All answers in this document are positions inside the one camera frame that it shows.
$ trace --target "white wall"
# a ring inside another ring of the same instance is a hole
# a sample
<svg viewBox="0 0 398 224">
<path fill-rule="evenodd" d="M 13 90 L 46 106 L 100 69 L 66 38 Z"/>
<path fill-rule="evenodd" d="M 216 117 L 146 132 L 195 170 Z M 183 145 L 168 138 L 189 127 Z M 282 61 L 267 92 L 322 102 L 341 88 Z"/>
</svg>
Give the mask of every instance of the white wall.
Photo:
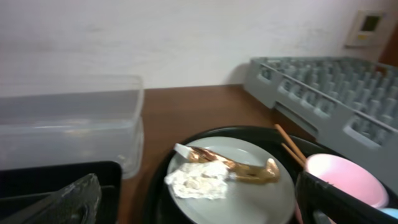
<svg viewBox="0 0 398 224">
<path fill-rule="evenodd" d="M 133 73 L 157 88 L 239 83 L 235 68 L 253 56 L 375 60 L 397 7 L 396 0 L 1 0 L 0 75 Z M 388 16 L 376 46 L 344 49 L 358 9 Z"/>
</svg>

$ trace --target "wooden chopstick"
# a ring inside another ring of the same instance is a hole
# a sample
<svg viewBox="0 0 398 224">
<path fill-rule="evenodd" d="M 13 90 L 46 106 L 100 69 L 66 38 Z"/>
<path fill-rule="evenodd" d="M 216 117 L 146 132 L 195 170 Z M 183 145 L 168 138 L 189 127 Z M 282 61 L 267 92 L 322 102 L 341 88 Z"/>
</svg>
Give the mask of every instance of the wooden chopstick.
<svg viewBox="0 0 398 224">
<path fill-rule="evenodd" d="M 275 128 L 280 132 L 282 137 L 286 140 L 287 144 L 293 149 L 293 151 L 296 153 L 296 155 L 302 160 L 306 161 L 307 158 L 304 156 L 304 154 L 300 151 L 300 149 L 294 144 L 293 140 L 289 137 L 289 135 L 285 132 L 285 130 L 279 125 L 275 124 Z"/>
<path fill-rule="evenodd" d="M 292 150 L 289 149 L 289 147 L 286 146 L 285 143 L 282 143 L 282 146 L 286 149 L 286 151 L 295 159 L 303 168 L 305 166 L 305 162 L 302 161 Z"/>
</svg>

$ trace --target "wooden table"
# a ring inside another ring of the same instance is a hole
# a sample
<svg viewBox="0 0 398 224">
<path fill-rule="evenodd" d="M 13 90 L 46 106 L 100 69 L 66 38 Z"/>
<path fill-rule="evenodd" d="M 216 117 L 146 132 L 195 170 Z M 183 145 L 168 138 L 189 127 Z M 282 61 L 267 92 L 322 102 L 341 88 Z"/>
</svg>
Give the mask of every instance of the wooden table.
<svg viewBox="0 0 398 224">
<path fill-rule="evenodd" d="M 142 112 L 144 155 L 139 173 L 124 180 L 119 222 L 141 223 L 142 206 L 150 180 L 176 142 L 211 128 L 231 125 L 273 127 L 313 139 L 278 111 L 272 111 L 246 93 L 241 85 L 146 90 Z"/>
</svg>

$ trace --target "thermostat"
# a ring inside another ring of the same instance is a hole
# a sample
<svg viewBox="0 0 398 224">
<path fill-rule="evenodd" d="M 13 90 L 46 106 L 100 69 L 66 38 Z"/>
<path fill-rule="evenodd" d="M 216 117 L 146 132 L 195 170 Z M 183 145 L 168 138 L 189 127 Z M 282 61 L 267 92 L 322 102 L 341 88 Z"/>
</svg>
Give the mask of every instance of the thermostat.
<svg viewBox="0 0 398 224">
<path fill-rule="evenodd" d="M 348 35 L 346 46 L 366 47 L 371 45 L 384 15 L 385 13 L 382 11 L 359 11 Z"/>
</svg>

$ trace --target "pink cup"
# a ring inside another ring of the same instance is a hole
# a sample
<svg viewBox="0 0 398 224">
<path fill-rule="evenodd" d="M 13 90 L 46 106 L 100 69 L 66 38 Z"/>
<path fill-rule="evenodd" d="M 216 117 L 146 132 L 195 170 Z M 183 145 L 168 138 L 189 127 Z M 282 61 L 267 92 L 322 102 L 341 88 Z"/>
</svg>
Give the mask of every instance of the pink cup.
<svg viewBox="0 0 398 224">
<path fill-rule="evenodd" d="M 382 208 L 388 204 L 388 194 L 380 181 L 367 170 L 342 157 L 330 154 L 312 155 L 305 163 L 305 171 L 374 208 Z M 302 223 L 298 206 L 295 214 Z"/>
</svg>

